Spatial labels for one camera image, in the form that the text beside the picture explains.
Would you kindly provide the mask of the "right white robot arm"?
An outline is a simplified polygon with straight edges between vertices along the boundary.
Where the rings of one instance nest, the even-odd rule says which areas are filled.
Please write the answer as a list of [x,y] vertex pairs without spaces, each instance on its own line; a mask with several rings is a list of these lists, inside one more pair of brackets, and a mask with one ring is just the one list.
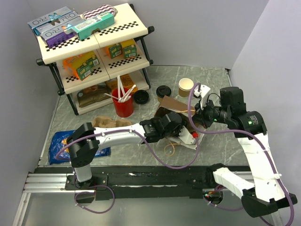
[[209,99],[210,88],[197,83],[189,98],[196,97],[194,115],[189,115],[191,125],[200,123],[205,129],[212,123],[227,125],[220,133],[233,133],[246,155],[253,182],[250,183],[227,167],[218,163],[209,168],[205,177],[209,187],[221,185],[241,199],[244,210],[253,218],[269,215],[281,208],[290,208],[290,220],[294,218],[293,206],[298,202],[296,195],[288,192],[274,164],[269,148],[267,128],[257,111],[247,111],[242,89],[226,87],[220,90],[220,104],[215,106]]

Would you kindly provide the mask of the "brown paper takeout bag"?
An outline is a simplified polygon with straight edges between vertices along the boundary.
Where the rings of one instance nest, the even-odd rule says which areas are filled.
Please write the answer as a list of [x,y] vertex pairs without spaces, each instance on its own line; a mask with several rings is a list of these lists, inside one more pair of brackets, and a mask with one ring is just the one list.
[[[191,126],[189,119],[188,119],[188,106],[187,104],[180,102],[178,100],[175,100],[171,97],[164,96],[159,105],[158,108],[154,114],[155,117],[159,117],[163,119],[165,116],[169,116],[170,119],[175,119],[177,122],[178,119],[181,118],[181,122],[186,123],[186,128],[189,130],[190,133],[197,132],[193,129]],[[187,145],[183,143],[179,137],[166,137],[168,140],[168,144],[164,147],[164,153],[166,156],[171,157],[174,155],[176,147],[177,146],[184,146],[189,149],[196,149],[197,144],[200,144],[202,141],[202,138],[204,137],[203,134],[198,133],[198,138],[196,139],[196,143],[193,145]]]

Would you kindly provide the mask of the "brown pulp cup carrier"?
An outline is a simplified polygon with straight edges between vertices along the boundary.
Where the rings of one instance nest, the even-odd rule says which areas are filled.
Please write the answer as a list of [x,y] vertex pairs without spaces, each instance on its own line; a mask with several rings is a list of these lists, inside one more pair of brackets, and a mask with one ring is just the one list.
[[116,127],[125,127],[130,126],[132,123],[126,119],[117,119],[112,120],[110,117],[106,116],[97,116],[92,121],[92,126],[94,128],[116,128]]

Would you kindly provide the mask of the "black coffee cup lids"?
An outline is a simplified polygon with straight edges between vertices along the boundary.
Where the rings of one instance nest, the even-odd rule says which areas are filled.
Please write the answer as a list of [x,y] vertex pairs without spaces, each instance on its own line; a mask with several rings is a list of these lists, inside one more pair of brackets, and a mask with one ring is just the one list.
[[149,101],[149,94],[145,90],[138,90],[134,93],[134,100],[137,104],[144,105]]

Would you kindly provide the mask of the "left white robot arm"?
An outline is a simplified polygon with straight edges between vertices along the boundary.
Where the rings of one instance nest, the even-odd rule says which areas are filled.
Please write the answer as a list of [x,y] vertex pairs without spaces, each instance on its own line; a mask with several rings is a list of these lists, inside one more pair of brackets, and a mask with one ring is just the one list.
[[67,138],[71,166],[75,171],[75,186],[82,189],[92,186],[90,163],[98,150],[127,144],[156,143],[168,136],[179,136],[186,125],[181,115],[175,112],[125,127],[93,128],[91,123],[82,124]]

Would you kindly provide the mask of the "brown paper cups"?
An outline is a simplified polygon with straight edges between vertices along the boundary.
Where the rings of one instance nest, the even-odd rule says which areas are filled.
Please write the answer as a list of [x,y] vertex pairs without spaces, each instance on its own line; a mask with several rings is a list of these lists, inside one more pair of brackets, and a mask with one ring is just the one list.
[[182,78],[178,84],[178,93],[181,97],[187,97],[194,86],[194,82],[189,78]]

